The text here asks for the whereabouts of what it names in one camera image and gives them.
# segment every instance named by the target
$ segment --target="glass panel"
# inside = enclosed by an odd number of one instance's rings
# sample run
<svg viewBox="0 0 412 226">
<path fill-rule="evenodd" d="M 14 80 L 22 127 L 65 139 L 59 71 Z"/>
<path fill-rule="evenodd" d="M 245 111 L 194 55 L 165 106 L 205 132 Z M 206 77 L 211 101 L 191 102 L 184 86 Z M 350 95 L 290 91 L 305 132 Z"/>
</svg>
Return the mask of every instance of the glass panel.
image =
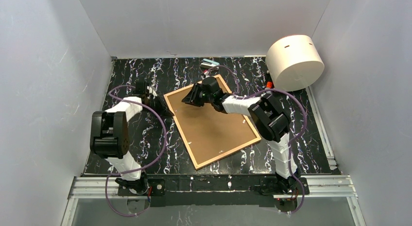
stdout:
<svg viewBox="0 0 412 226">
<path fill-rule="evenodd" d="M 136 212 L 143 209 L 144 200 L 112 199 L 114 207 L 124 213 L 128 208 Z M 259 206 L 171 206 L 150 208 L 139 217 L 122 217 L 112 212 L 105 199 L 79 199 L 73 220 L 74 226 L 103 225 L 194 225 L 194 226 L 354 226 L 355 223 L 346 197 L 306 198 L 302 208 L 291 217 L 277 213 L 276 208 Z"/>
</svg>

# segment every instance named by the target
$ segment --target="white arm link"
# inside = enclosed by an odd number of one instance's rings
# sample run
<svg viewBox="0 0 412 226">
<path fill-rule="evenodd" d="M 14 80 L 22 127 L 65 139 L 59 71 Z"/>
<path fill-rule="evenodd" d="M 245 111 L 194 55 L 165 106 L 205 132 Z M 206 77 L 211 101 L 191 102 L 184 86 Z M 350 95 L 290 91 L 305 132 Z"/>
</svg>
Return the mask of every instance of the white arm link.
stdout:
<svg viewBox="0 0 412 226">
<path fill-rule="evenodd" d="M 125 97 L 124 100 L 134 101 L 141 103 L 141 98 L 136 96 Z M 115 113 L 119 111 L 126 112 L 126 120 L 129 121 L 134 115 L 140 113 L 143 110 L 143 107 L 137 104 L 131 104 L 127 102 L 120 102 L 115 105 L 113 108 L 106 110 L 108 113 Z"/>
<path fill-rule="evenodd" d="M 229 96 L 222 102 L 222 106 L 226 113 L 238 113 L 250 117 L 250 113 L 247 109 L 259 100 L 260 97 L 241 100 L 236 99 L 235 96 Z"/>
<path fill-rule="evenodd" d="M 141 98 L 136 97 L 136 96 L 125 97 L 123 99 L 141 103 Z M 119 111 L 126 112 L 126 120 L 129 121 L 134 115 L 140 113 L 142 110 L 143 110 L 143 107 L 137 104 L 132 104 L 128 102 L 120 102 L 117 105 L 115 105 L 113 108 L 106 110 L 106 112 L 108 113 L 115 113 Z M 133 170 L 133 169 L 138 169 L 141 167 L 140 164 L 135 161 L 135 159 L 133 158 L 133 156 L 130 154 L 129 151 L 123 156 L 123 159 L 119 159 L 116 157 L 108 157 L 106 160 L 109 161 L 111 164 L 113 164 L 113 166 L 116 168 L 116 170 L 119 173 Z M 122 179 L 127 180 L 127 181 L 139 180 L 140 176 L 141 176 L 141 170 L 137 172 L 129 173 L 129 174 L 121 174 Z"/>
<path fill-rule="evenodd" d="M 272 154 L 276 159 L 276 173 L 287 179 L 291 176 L 289 172 L 289 133 L 280 138 L 280 142 L 268 141 L 268 144 L 272 150 Z M 297 165 L 293 159 L 290 159 L 292 172 L 295 173 Z"/>
</svg>

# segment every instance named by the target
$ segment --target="red object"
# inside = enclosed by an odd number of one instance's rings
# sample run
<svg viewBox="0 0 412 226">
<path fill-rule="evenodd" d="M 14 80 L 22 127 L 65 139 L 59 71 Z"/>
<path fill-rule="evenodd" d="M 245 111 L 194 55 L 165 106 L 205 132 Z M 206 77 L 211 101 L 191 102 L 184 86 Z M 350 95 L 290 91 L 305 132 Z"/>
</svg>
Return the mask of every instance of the red object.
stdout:
<svg viewBox="0 0 412 226">
<path fill-rule="evenodd" d="M 152 193 L 152 187 L 150 186 L 149 193 L 147 194 L 147 197 L 149 197 L 151 193 Z"/>
<path fill-rule="evenodd" d="M 268 87 L 268 88 L 273 88 L 273 83 L 272 83 L 272 82 L 268 82 L 268 83 L 266 84 L 266 87 Z"/>
</svg>

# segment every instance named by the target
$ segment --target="wooden frame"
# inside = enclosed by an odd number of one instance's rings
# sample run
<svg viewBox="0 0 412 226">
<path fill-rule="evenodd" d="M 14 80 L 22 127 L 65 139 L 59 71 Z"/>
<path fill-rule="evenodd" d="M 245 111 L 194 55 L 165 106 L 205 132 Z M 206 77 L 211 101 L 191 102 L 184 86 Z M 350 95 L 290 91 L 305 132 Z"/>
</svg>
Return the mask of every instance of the wooden frame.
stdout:
<svg viewBox="0 0 412 226">
<path fill-rule="evenodd" d="M 215 78 L 217 78 L 218 80 L 220 80 L 220 82 L 223 84 L 223 86 L 224 86 L 224 88 L 225 88 L 225 89 L 223 89 L 224 91 L 226 91 L 226 92 L 228 92 L 228 93 L 231 93 L 231 91 L 230 91 L 230 89 L 229 89 L 229 86 L 226 84 L 226 82 L 224 81 L 224 79 L 222 78 L 221 75 L 216 75 Z M 171 102 L 170 102 L 170 100 L 169 100 L 169 97 L 170 97 L 171 95 L 174 95 L 174 94 L 176 94 L 176 93 L 178 93 L 178 92 L 181 92 L 181 91 L 183 91 L 183 90 L 186 90 L 186 89 L 192 88 L 192 87 L 193 87 L 193 85 L 186 86 L 186 87 L 183 87 L 183 88 L 181 88 L 181 89 L 178 89 L 178 90 L 176 90 L 176 91 L 173 91 L 173 92 L 170 92 L 170 93 L 167 93 L 167 94 L 164 95 L 165 100 L 166 100 L 166 103 L 167 103 L 169 109 L 170 109 L 172 112 L 175 112 L 175 111 L 174 111 L 174 109 L 173 109 L 173 107 L 172 107 L 172 105 L 171 105 Z M 217 161 L 217 160 L 219 160 L 219 159 L 222 159 L 222 158 L 224 158 L 224 157 L 226 157 L 226 156 L 228 156 L 228 155 L 231 155 L 231 154 L 233 154 L 233 153 L 241 150 L 242 148 L 245 148 L 245 147 L 247 147 L 247 146 L 250 146 L 250 145 L 252 145 L 252 144 L 254 144 L 254 143 L 257 143 L 257 142 L 259 142 L 259 141 L 261 140 L 261 137 L 260 137 L 259 133 L 257 132 L 257 130 L 255 129 L 255 127 L 253 126 L 252 122 L 250 122 L 249 118 L 248 118 L 247 116 L 245 116 L 245 115 L 239 115 L 239 116 L 241 116 L 241 117 L 244 118 L 243 123 L 247 123 L 247 125 L 249 125 L 249 127 L 250 127 L 251 131 L 253 132 L 255 138 L 252 139 L 252 140 L 250 140 L 250 141 L 248 141 L 248 142 L 246 142 L 246 143 L 243 143 L 243 144 L 241 144 L 241 145 L 239 145 L 239 146 L 237 146 L 237 147 L 234 147 L 234 148 L 232 148 L 232 149 L 230 149 L 230 150 L 228 150 L 228 151 L 226 151 L 226 152 L 224 152 L 224 153 L 221 153 L 221 154 L 219 154 L 219 155 L 217 155 L 217 156 L 215 156 L 215 157 L 213 157 L 213 158 L 211 158 L 211 159 L 208 159 L 208 160 L 206 160 L 206 161 L 204 161 L 204 162 L 201 162 L 201 163 L 198 163 L 198 162 L 196 161 L 196 157 L 195 157 L 195 155 L 193 154 L 192 149 L 191 149 L 191 147 L 190 147 L 190 142 L 188 142 L 188 140 L 187 140 L 187 138 L 186 138 L 186 136 L 185 136 L 185 133 L 184 133 L 184 131 L 183 131 L 183 129 L 182 129 L 182 127 L 181 127 L 181 125 L 180 125 L 177 117 L 176 117 L 176 116 L 173 116 L 173 119 L 174 119 L 174 121 L 175 121 L 175 123 L 176 123 L 177 129 L 178 129 L 178 131 L 179 131 L 179 133 L 180 133 L 180 136 L 182 137 L 182 140 L 183 140 L 183 142 L 184 142 L 184 144 L 185 144 L 185 146 L 186 146 L 186 148 L 187 148 L 187 150 L 188 150 L 188 153 L 189 153 L 189 155 L 190 155 L 190 158 L 191 158 L 191 160 L 193 161 L 193 164 L 194 164 L 195 169 L 198 170 L 198 169 L 200 169 L 200 168 L 202 168 L 202 167 L 204 167 L 204 166 L 206 166 L 206 165 L 208 165 L 208 164 L 211 164 L 211 163 L 213 163 L 213 162 L 215 162 L 215 161 Z"/>
</svg>

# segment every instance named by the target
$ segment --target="black marble surface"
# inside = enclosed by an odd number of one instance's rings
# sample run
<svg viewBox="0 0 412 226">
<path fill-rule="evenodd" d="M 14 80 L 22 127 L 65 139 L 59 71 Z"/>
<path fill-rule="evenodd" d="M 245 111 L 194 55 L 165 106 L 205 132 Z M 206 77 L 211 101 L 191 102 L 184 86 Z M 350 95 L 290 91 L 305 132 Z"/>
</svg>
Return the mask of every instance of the black marble surface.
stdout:
<svg viewBox="0 0 412 226">
<path fill-rule="evenodd" d="M 240 83 L 240 95 L 250 95 L 264 88 L 264 72 L 267 70 L 264 58 L 212 59 L 234 71 Z M 136 79 L 146 79 L 157 89 L 158 94 L 165 94 L 200 81 L 201 60 L 202 58 L 118 59 L 115 60 L 108 89 L 118 85 L 133 84 Z M 220 70 L 219 74 L 234 91 L 236 84 L 233 76 L 225 70 Z M 130 91 L 129 88 L 123 88 L 116 94 L 125 97 Z M 303 174 L 329 174 L 331 171 L 308 95 L 305 90 L 295 91 L 293 95 L 300 100 L 308 115 L 307 131 L 302 139 L 292 144 L 294 160 Z M 297 134 L 303 120 L 299 108 L 288 97 L 283 95 L 276 95 L 276 97 L 290 114 L 291 130 Z M 113 107 L 116 103 L 107 96 L 103 110 Z M 163 133 L 160 123 L 156 120 L 154 115 L 143 112 L 129 121 L 131 140 L 129 151 L 142 166 L 150 163 L 162 146 Z M 161 160 L 146 170 L 149 174 L 273 174 L 275 172 L 275 159 L 264 139 L 196 171 L 174 121 L 168 119 L 165 122 L 169 144 Z M 97 155 L 90 154 L 84 174 L 108 174 L 112 171 L 116 170 L 113 170 L 110 163 Z"/>
</svg>

